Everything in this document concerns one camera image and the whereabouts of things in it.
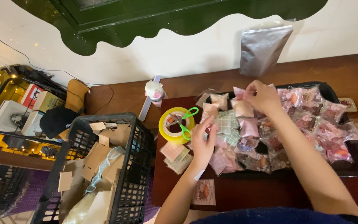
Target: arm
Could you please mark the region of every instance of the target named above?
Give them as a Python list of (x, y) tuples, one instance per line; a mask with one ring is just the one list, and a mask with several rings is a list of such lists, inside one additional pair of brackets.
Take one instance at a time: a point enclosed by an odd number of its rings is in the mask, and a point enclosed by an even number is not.
[[(206, 169), (214, 152), (217, 127), (211, 124), (213, 119), (214, 117), (210, 116), (191, 130), (193, 161), (165, 200), (158, 212), (155, 224), (182, 224), (186, 220), (194, 188), (198, 181), (195, 177)], [(210, 128), (211, 131), (208, 140), (204, 141), (202, 134), (206, 128)]]
[(332, 167), (315, 150), (291, 118), (281, 108), (277, 93), (259, 80), (247, 91), (257, 91), (246, 99), (264, 112), (275, 125), (296, 176), (315, 211), (358, 216), (358, 206)]

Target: green wall paint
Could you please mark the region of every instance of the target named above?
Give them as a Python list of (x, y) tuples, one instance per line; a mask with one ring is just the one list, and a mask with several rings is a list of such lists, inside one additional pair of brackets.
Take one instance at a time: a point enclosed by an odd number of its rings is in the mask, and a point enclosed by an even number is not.
[(234, 13), (260, 19), (305, 19), (328, 0), (12, 0), (59, 29), (64, 44), (92, 55), (99, 41), (128, 46), (136, 36), (153, 38), (166, 28), (193, 35)]

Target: green scissor handle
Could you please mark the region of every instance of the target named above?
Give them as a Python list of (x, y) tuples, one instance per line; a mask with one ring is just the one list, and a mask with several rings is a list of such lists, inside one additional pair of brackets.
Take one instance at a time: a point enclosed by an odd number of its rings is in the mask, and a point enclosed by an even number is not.
[(182, 135), (183, 137), (185, 137), (186, 140), (190, 140), (190, 138), (186, 137), (185, 133), (188, 132), (189, 134), (191, 134), (191, 132), (184, 126), (184, 125), (180, 125), (181, 129), (182, 129)]
[(186, 112), (186, 114), (182, 117), (182, 119), (186, 119), (186, 118), (188, 118), (188, 117), (190, 117), (190, 116), (195, 115), (196, 113), (198, 113), (198, 108), (197, 108), (197, 107), (192, 107), (192, 108), (190, 108), (190, 109)]

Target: person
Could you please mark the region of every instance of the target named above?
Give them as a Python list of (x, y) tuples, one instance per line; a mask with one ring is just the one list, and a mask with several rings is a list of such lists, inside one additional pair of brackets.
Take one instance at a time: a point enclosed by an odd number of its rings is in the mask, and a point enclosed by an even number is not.
[[(281, 107), (274, 89), (253, 81), (246, 100), (265, 113), (275, 125), (296, 176), (314, 210), (296, 208), (250, 208), (221, 212), (192, 224), (201, 223), (358, 223), (358, 206), (331, 166), (315, 150)], [(205, 131), (209, 139), (202, 140)], [(161, 207), (155, 224), (182, 224), (187, 217), (195, 177), (205, 170), (214, 151), (217, 127), (213, 116), (191, 130), (194, 159)]]

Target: hand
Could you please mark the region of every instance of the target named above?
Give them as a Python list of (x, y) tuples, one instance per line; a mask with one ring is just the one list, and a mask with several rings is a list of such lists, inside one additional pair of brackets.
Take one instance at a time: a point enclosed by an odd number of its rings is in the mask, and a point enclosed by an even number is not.
[[(191, 130), (191, 143), (193, 146), (193, 161), (204, 169), (208, 166), (209, 160), (214, 153), (216, 131), (218, 127), (212, 124), (214, 116), (211, 115), (201, 124), (197, 124)], [(209, 133), (208, 140), (203, 140), (204, 132)]]
[(253, 94), (244, 94), (244, 98), (257, 110), (267, 116), (271, 113), (283, 110), (277, 92), (270, 86), (261, 83), (259, 80), (254, 80), (248, 85), (246, 93), (254, 92), (256, 92), (256, 96), (253, 96)]

